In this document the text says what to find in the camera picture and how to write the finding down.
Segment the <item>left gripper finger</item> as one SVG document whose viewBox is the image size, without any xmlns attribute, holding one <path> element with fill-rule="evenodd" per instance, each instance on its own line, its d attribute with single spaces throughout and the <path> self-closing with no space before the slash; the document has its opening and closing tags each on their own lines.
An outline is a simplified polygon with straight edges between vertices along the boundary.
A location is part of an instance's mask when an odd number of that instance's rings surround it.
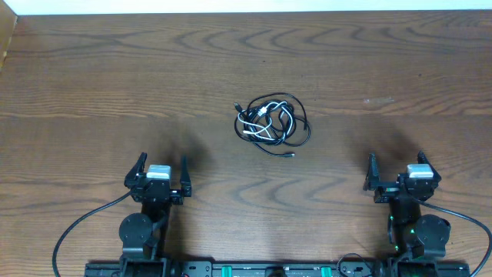
<svg viewBox="0 0 492 277">
<path fill-rule="evenodd" d="M 181 160 L 181 175 L 180 175 L 181 194 L 184 197 L 191 197 L 191 178 L 188 172 L 188 161 L 185 156 Z"/>
<path fill-rule="evenodd" d="M 148 154 L 142 152 L 139 155 L 137 162 L 130 169 L 130 171 L 125 176 L 124 186 L 128 189 L 134 188 L 140 181 L 140 178 L 144 175 L 145 162 Z"/>
</svg>

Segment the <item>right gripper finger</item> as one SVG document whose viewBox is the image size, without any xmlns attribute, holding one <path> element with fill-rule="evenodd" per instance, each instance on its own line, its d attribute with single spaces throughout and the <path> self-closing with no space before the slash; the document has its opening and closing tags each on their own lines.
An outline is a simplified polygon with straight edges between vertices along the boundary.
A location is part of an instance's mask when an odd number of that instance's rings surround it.
<svg viewBox="0 0 492 277">
<path fill-rule="evenodd" d="M 374 191 L 377 189 L 381 182 L 381 177 L 378 169 L 377 158 L 374 153 L 369 154 L 368 158 L 368 170 L 366 174 L 366 178 L 364 180 L 364 191 Z"/>
<path fill-rule="evenodd" d="M 437 170 L 432 166 L 432 164 L 427 159 L 426 155 L 422 150 L 420 150 L 417 154 L 417 161 L 419 164 L 427 164 L 430 166 L 431 171 L 434 173 L 433 179 L 437 182 L 441 181 L 441 175 L 437 172 Z"/>
</svg>

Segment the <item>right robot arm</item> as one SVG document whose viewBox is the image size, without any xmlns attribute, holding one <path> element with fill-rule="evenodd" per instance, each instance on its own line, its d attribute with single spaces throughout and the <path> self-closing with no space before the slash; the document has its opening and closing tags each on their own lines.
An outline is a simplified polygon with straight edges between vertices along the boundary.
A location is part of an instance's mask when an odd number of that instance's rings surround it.
<svg viewBox="0 0 492 277">
<path fill-rule="evenodd" d="M 388 204 L 387 235 L 396 253 L 380 261 L 376 276 L 439 276 L 437 260 L 446 255 L 450 223 L 439 216 L 421 213 L 434 195 L 441 176 L 423 152 L 417 162 L 392 182 L 381 180 L 377 158 L 368 157 L 364 189 L 374 192 L 374 202 Z"/>
</svg>

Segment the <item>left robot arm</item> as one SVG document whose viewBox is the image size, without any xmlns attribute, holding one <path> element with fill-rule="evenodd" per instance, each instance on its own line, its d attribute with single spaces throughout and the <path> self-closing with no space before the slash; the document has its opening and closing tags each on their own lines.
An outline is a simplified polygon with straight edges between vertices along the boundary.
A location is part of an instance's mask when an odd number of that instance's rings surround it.
<svg viewBox="0 0 492 277">
<path fill-rule="evenodd" d="M 141 211 L 127 216 L 118 234 L 122 241 L 120 269 L 113 276 L 176 277 L 182 275 L 180 262 L 164 254 L 171 207 L 192 195 L 188 161 L 181 159 L 180 188 L 171 187 L 171 167 L 151 165 L 145 169 L 147 154 L 141 153 L 125 176 L 124 185 Z"/>
</svg>

